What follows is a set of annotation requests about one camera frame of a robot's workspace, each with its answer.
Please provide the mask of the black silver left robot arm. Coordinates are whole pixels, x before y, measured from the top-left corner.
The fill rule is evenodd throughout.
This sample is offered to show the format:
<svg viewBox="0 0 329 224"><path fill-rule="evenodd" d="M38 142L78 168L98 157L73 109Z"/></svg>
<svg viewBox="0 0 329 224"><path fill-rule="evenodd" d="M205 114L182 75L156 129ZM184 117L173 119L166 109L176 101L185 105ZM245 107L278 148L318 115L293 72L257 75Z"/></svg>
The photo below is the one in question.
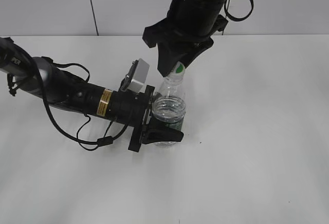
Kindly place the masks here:
<svg viewBox="0 0 329 224"><path fill-rule="evenodd" d="M117 91L89 82L49 57L32 57L11 38L1 38L1 71L7 75L9 92L25 91L43 100L51 121L51 108L98 117L132 127L129 150L143 144L180 142L183 133L157 120L151 113L155 88L145 85L149 65L142 59L132 63Z"/></svg>

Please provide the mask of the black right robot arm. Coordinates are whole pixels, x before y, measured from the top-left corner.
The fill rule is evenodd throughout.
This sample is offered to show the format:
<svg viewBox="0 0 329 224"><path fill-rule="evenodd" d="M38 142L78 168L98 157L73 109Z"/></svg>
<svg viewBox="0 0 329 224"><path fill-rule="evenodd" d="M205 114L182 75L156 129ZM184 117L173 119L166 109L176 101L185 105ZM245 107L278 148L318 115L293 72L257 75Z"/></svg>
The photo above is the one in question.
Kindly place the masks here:
<svg viewBox="0 0 329 224"><path fill-rule="evenodd" d="M213 46L212 35L227 21L220 15L226 0L172 0L167 16L145 28L142 39L158 49L157 69L166 77L177 62L188 67Z"/></svg>

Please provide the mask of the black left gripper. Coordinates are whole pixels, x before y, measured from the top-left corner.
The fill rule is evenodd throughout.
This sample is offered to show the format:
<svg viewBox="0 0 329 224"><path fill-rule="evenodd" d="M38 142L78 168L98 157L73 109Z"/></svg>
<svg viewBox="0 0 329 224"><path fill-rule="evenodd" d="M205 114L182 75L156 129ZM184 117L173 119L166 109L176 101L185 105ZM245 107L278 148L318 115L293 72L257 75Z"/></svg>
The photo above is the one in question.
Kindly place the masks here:
<svg viewBox="0 0 329 224"><path fill-rule="evenodd" d="M149 114L150 102L151 100L157 100L161 97L161 94L158 92L153 95L154 90L154 86L147 85L145 92L140 92L137 96L137 113L135 115L134 129L128 146L129 151L139 152L142 145L142 137L143 144L181 142L184 137L184 134L181 131L183 121L174 123L150 121L143 134L144 120Z"/></svg>

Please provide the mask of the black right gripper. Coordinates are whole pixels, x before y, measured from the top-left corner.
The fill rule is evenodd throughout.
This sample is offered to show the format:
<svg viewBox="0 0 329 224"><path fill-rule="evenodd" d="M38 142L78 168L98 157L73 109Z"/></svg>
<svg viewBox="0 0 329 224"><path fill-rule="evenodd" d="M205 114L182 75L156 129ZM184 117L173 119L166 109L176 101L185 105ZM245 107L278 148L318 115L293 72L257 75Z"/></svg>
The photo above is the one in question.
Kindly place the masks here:
<svg viewBox="0 0 329 224"><path fill-rule="evenodd" d="M193 35L179 29L167 18L160 22L145 27L142 39L149 48L158 48L157 69L166 77L177 62L188 68L192 62L203 52L211 48L214 41L207 41L215 32L223 31L228 20L218 15L210 32L206 35ZM199 43L191 47L188 43Z"/></svg>

